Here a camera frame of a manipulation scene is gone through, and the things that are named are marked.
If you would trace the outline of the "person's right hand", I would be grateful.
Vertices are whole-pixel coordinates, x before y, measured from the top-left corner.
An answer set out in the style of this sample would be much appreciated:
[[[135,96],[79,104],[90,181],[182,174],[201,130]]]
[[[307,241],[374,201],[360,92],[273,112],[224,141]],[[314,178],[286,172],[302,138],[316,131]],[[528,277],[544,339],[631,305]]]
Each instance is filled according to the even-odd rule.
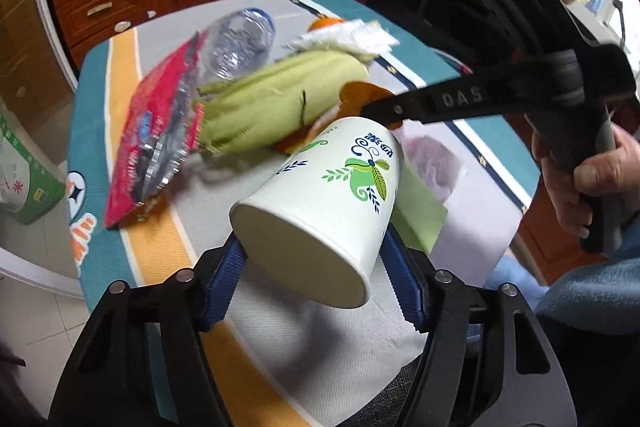
[[[639,210],[639,142],[617,124],[612,130],[616,149],[586,159],[572,174],[555,165],[547,142],[538,132],[533,134],[532,153],[541,165],[559,224],[581,239],[591,231],[592,211],[580,195],[620,194],[629,212]]]

